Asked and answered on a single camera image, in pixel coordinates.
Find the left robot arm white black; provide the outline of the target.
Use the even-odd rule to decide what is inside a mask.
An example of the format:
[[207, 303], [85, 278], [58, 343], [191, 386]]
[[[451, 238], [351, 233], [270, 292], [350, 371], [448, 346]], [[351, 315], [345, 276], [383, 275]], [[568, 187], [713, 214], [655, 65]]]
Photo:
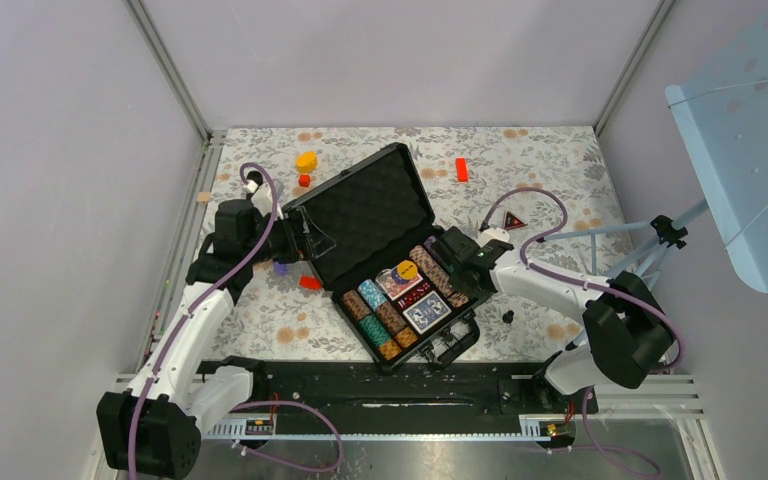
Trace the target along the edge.
[[107, 392], [96, 415], [108, 467], [131, 478], [183, 479], [203, 437], [238, 404], [256, 411], [270, 385], [246, 366], [221, 366], [192, 386], [205, 352], [253, 278], [268, 260], [298, 257], [294, 230], [275, 200], [220, 203], [215, 229], [190, 264], [175, 319], [128, 386]]

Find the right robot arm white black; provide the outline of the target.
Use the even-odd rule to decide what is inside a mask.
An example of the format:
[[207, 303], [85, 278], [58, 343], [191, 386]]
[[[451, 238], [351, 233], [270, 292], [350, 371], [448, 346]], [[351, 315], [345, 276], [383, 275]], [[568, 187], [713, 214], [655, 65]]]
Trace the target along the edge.
[[522, 297], [582, 325], [584, 340], [554, 354], [537, 375], [533, 396], [543, 410], [561, 410], [586, 387], [638, 388], [678, 342], [649, 288], [630, 272], [607, 278], [532, 260], [500, 229], [472, 239], [452, 227], [432, 250], [456, 292]]

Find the clear plastic disc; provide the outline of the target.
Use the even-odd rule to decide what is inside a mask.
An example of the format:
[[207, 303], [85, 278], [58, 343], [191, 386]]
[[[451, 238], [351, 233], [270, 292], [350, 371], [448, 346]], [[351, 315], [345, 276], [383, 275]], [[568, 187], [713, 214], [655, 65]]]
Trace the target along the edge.
[[390, 299], [397, 298], [401, 292], [401, 285], [397, 285], [390, 277], [390, 271], [392, 269], [384, 269], [378, 273], [375, 277], [375, 282], [381, 291]]

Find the blue playing card deck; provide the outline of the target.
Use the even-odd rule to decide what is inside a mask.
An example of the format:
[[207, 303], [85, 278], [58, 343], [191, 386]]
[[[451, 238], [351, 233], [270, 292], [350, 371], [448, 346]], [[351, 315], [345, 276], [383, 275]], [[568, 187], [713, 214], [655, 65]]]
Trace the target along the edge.
[[432, 291], [406, 308], [402, 315], [418, 334], [424, 334], [451, 313], [452, 309], [446, 300], [438, 292]]

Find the black poker chip case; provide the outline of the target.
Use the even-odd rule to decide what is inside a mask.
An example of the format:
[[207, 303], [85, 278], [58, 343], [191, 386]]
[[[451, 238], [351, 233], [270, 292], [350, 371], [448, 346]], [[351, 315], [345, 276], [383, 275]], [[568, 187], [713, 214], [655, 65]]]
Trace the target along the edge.
[[363, 348], [383, 373], [391, 373], [416, 355], [426, 358], [435, 370], [448, 367], [480, 338], [476, 309], [488, 296], [470, 298], [459, 308], [443, 297], [452, 313], [424, 334], [418, 342], [386, 361], [360, 328], [351, 320], [342, 302], [344, 293], [358, 292], [364, 280], [408, 259], [410, 250], [443, 228], [422, 185], [410, 149], [391, 143], [361, 162], [342, 170], [325, 183], [289, 202], [285, 208], [304, 207], [307, 232], [318, 229], [336, 241], [336, 247], [322, 257], [306, 261], [329, 293], [343, 321], [362, 342]]

